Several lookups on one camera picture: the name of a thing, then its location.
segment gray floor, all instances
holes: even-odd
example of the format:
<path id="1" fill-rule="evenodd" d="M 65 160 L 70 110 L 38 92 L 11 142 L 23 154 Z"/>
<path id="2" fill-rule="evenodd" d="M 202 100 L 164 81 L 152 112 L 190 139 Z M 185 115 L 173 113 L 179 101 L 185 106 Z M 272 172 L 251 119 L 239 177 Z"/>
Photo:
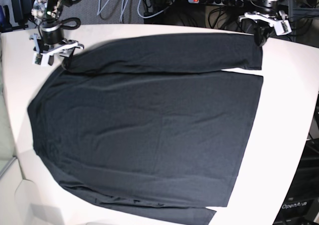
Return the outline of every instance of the gray floor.
<path id="1" fill-rule="evenodd" d="M 139 0 L 129 0 L 128 6 L 124 13 L 124 23 L 143 23 L 143 19 L 137 14 L 137 5 Z M 121 13 L 122 0 L 110 0 L 108 5 L 102 11 L 101 16 L 96 16 L 98 9 L 98 0 L 82 0 L 70 8 L 65 7 L 62 13 L 63 18 L 78 17 L 82 24 L 103 24 L 103 23 L 119 23 Z M 11 10 L 11 0 L 0 0 L 0 5 L 9 5 L 11 23 L 13 26 L 17 24 L 14 22 L 13 13 Z"/>

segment blue object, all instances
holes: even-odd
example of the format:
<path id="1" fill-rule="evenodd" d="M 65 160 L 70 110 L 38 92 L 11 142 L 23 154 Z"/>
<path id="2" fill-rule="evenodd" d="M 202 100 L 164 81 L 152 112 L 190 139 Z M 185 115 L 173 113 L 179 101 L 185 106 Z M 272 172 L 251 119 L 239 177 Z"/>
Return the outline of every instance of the blue object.
<path id="1" fill-rule="evenodd" d="M 5 23 L 5 16 L 2 10 L 2 7 L 0 6 L 0 24 L 4 24 Z"/>

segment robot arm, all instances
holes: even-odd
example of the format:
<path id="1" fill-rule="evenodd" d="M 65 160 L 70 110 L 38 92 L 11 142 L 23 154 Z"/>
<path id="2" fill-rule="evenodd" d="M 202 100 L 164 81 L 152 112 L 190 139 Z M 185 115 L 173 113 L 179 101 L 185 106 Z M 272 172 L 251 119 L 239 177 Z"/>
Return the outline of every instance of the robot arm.
<path id="1" fill-rule="evenodd" d="M 278 36 L 292 32 L 288 16 L 284 11 L 278 11 L 280 0 L 247 0 L 255 6 L 255 11 L 247 12 L 239 17 L 239 21 L 251 19 L 256 23 L 255 42 L 263 46 L 273 29 Z"/>
<path id="2" fill-rule="evenodd" d="M 65 39 L 63 33 L 64 29 L 77 29 L 81 25 L 81 20 L 75 17 L 59 20 L 64 6 L 72 6 L 79 1 L 35 0 L 31 13 L 38 25 L 38 34 L 30 37 L 35 43 L 34 64 L 52 65 L 55 54 L 70 58 L 75 48 L 84 49 L 84 46 L 77 41 Z M 75 26 L 65 25 L 68 22 L 74 22 Z"/>

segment white table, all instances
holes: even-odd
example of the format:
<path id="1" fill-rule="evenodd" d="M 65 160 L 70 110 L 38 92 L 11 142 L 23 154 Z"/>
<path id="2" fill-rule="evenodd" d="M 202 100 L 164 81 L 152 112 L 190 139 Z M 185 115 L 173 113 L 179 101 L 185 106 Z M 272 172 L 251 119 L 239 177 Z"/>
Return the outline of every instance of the white table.
<path id="1" fill-rule="evenodd" d="M 161 25 L 86 25 L 67 31 L 66 37 L 88 49 L 117 38 L 188 32 L 221 31 Z M 18 158 L 25 178 L 38 186 L 46 219 L 57 225 L 93 221 L 109 225 L 169 224 L 93 206 L 64 191 L 53 180 L 32 149 L 26 108 L 58 60 L 52 67 L 32 65 L 33 42 L 28 40 L 31 33 L 28 30 L 1 35 L 3 77 Z M 319 49 L 269 39 L 264 46 L 262 71 L 229 70 L 262 75 L 264 84 L 228 207 L 214 208 L 217 213 L 210 224 L 272 224 L 295 174 L 312 121 L 319 90 L 318 62 Z"/>

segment black long-sleeve shirt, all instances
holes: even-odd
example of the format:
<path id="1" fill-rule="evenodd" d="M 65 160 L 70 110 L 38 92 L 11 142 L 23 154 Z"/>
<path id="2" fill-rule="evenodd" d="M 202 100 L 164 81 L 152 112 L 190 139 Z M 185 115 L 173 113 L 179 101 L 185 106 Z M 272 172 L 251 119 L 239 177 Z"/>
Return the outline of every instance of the black long-sleeve shirt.
<path id="1" fill-rule="evenodd" d="M 98 206 L 207 225 L 227 206 L 263 78 L 252 36 L 113 41 L 58 67 L 28 108 L 34 150 L 59 185 Z"/>

